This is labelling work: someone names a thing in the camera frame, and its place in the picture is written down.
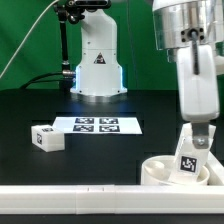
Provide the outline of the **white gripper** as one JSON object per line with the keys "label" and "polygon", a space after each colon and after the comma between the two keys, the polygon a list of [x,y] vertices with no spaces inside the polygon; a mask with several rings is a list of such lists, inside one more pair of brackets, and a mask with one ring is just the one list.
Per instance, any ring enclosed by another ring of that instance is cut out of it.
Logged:
{"label": "white gripper", "polygon": [[209,146],[209,123],[219,115],[219,97],[216,66],[210,45],[200,45],[200,73],[193,71],[192,48],[177,51],[177,75],[181,114],[192,123],[192,142],[196,149]]}

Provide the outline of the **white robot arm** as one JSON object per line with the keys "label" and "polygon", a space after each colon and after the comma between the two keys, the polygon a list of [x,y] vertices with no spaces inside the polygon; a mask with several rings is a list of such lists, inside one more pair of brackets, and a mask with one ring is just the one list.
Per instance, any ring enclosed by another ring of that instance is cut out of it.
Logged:
{"label": "white robot arm", "polygon": [[[90,99],[125,93],[117,63],[116,23],[105,2],[75,0],[84,10],[82,60],[73,93]],[[156,46],[176,62],[181,114],[191,123],[192,143],[209,147],[209,122],[219,115],[216,76],[221,73],[215,44],[224,40],[224,0],[154,0]]]}

